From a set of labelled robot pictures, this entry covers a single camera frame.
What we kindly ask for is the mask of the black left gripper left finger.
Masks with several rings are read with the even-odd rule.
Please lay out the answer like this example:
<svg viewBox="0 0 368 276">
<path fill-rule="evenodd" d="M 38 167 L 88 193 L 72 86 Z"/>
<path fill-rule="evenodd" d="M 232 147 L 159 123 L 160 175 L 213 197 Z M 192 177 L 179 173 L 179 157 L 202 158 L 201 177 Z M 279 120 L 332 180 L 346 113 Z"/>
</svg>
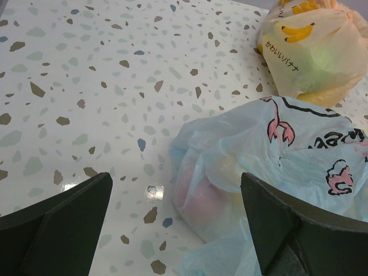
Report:
<svg viewBox="0 0 368 276">
<path fill-rule="evenodd" d="M 1 275 L 88 275 L 109 205 L 108 172 L 1 217 Z"/>
</svg>

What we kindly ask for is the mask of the orange banana-print plastic bag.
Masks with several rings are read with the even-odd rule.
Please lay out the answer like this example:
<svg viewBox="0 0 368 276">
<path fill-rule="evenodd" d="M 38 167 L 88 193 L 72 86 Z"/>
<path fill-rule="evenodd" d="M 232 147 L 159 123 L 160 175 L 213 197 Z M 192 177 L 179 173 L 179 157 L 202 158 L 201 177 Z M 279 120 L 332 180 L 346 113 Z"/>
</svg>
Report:
<svg viewBox="0 0 368 276">
<path fill-rule="evenodd" d="M 367 74 L 367 21 L 338 1 L 278 1 L 257 47 L 280 96 L 326 108 Z"/>
</svg>

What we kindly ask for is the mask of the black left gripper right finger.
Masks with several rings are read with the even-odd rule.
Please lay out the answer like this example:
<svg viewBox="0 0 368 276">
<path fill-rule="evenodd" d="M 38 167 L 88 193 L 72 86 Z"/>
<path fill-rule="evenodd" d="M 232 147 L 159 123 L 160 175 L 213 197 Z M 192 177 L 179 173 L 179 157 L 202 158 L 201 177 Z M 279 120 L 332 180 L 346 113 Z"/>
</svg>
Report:
<svg viewBox="0 0 368 276">
<path fill-rule="evenodd" d="M 367 275 L 367 223 L 284 193 L 250 173 L 241 194 L 262 275 Z"/>
</svg>

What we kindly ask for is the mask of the light blue printed plastic bag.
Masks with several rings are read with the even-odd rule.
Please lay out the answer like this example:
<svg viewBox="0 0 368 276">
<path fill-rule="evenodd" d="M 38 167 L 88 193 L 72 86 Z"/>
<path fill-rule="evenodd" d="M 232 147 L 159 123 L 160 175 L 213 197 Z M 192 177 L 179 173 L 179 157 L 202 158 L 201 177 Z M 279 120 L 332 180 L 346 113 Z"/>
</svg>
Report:
<svg viewBox="0 0 368 276">
<path fill-rule="evenodd" d="M 367 135 L 334 110 L 264 97 L 183 125 L 170 145 L 172 201 L 205 242 L 180 275 L 260 275 L 241 195 L 251 173 L 324 210 L 367 221 Z"/>
</svg>

